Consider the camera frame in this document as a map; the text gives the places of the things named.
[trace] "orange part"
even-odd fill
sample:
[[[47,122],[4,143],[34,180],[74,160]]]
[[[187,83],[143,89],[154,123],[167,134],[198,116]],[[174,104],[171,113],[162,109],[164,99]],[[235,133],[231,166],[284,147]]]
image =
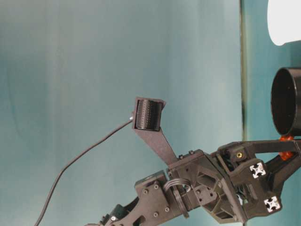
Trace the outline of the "orange part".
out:
[[[290,135],[281,136],[279,140],[281,141],[293,140],[293,136]],[[279,152],[279,155],[283,161],[286,161],[293,157],[293,152]]]

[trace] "metal screw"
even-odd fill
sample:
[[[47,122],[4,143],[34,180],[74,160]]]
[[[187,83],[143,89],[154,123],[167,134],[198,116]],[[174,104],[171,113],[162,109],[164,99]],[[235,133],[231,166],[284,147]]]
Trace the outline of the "metal screw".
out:
[[[238,158],[240,159],[240,158],[243,157],[243,154],[242,154],[241,152],[238,152],[238,153],[236,154],[236,157],[238,157]]]

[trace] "teal backdrop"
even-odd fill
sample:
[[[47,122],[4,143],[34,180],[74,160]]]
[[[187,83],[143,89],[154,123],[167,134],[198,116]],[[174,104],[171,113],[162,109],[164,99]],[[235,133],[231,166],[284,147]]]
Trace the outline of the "teal backdrop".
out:
[[[243,34],[243,103],[244,135],[247,140],[278,139],[270,111],[270,91],[277,70],[285,66],[301,66],[301,42],[276,46],[269,37],[267,0],[242,0]],[[265,160],[274,154],[259,156]],[[297,171],[284,185],[283,209],[267,218],[255,218],[248,226],[297,226],[301,172]]]
[[[34,225],[60,169],[167,101],[177,155],[242,139],[238,0],[0,0],[0,225]],[[166,166],[127,127],[69,168],[41,226],[98,222]],[[204,210],[165,225],[218,225]]]

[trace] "black cylindrical container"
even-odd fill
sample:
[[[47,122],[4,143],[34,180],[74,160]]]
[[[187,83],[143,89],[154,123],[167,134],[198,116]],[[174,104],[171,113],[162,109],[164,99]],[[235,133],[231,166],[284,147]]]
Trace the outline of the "black cylindrical container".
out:
[[[271,91],[273,121],[279,134],[301,136],[301,68],[280,68]]]

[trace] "black cable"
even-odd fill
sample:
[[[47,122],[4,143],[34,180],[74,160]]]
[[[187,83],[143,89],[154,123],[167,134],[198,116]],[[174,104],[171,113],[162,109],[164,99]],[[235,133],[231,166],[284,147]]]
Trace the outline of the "black cable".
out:
[[[47,207],[49,205],[51,196],[54,192],[54,189],[59,181],[59,179],[61,178],[62,174],[65,172],[66,169],[69,168],[69,166],[71,166],[74,162],[76,162],[76,160],[78,160],[81,156],[83,156],[84,154],[86,154],[88,151],[90,151],[92,148],[96,147],[97,145],[101,144],[103,141],[105,141],[106,139],[108,139],[110,136],[112,136],[114,133],[116,133],[117,131],[121,130],[122,128],[124,128],[125,126],[127,126],[128,124],[130,124],[133,120],[131,119],[130,121],[122,124],[121,126],[119,126],[118,128],[114,129],[111,133],[109,133],[108,135],[106,135],[104,138],[102,138],[100,141],[98,141],[97,143],[93,144],[92,146],[90,146],[89,148],[87,148],[85,151],[83,151],[82,153],[80,153],[78,156],[76,156],[73,160],[71,160],[64,168],[62,168],[61,172],[56,176],[56,179],[48,193],[47,199],[45,201],[44,207],[42,209],[42,212],[40,213],[40,216],[37,220],[37,222],[34,224],[34,226],[38,226],[41,222],[41,220],[44,217],[44,214],[47,210]]]

